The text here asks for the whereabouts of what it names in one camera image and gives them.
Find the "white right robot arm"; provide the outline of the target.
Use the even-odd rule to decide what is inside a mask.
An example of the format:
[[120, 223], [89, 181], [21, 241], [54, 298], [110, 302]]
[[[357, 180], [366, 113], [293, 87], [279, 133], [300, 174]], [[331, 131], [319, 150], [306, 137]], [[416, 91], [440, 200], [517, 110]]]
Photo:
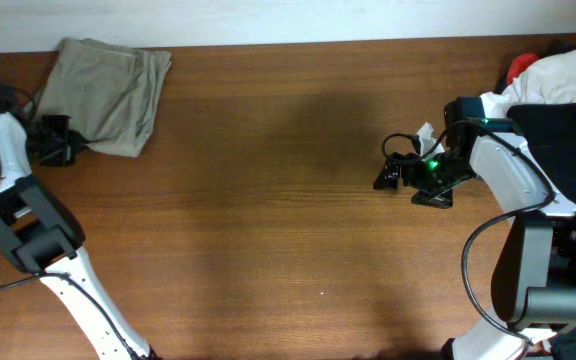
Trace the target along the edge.
[[[482, 179], [502, 209], [467, 238], [461, 255], [466, 294], [480, 315], [468, 332], [449, 339], [445, 359], [522, 359], [540, 342], [576, 331], [576, 200], [532, 155], [516, 130], [464, 125], [440, 139], [409, 135], [411, 153], [386, 152], [374, 189], [403, 184], [416, 189], [412, 203], [452, 205], [455, 187]], [[492, 307], [477, 300], [469, 255], [480, 235], [507, 221], [510, 231], [491, 279]]]

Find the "khaki green shorts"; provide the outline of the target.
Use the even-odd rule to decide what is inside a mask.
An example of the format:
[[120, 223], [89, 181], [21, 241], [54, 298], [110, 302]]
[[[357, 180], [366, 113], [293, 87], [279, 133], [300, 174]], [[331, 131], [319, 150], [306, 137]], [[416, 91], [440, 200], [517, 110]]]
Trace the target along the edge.
[[89, 149], [136, 158], [153, 133], [171, 65], [168, 51], [66, 38], [38, 93], [36, 116], [67, 115]]

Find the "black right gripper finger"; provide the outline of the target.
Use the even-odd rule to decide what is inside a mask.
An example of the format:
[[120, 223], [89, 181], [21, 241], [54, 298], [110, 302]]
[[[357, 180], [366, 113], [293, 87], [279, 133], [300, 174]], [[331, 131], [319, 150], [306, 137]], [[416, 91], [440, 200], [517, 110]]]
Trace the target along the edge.
[[374, 190], [397, 190], [400, 176], [401, 167], [386, 160], [372, 187]]
[[437, 209], [449, 209], [453, 206], [453, 191], [447, 190], [441, 194], [418, 190], [411, 198], [414, 205], [427, 206]]

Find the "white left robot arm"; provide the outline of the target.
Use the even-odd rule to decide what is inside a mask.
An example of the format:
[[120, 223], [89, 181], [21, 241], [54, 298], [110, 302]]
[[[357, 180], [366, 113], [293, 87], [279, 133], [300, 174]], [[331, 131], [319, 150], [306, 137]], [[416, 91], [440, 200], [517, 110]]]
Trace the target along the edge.
[[23, 284], [39, 281], [65, 306], [101, 359], [154, 359], [147, 340], [100, 283], [73, 214], [33, 176], [27, 134], [0, 105], [0, 252]]

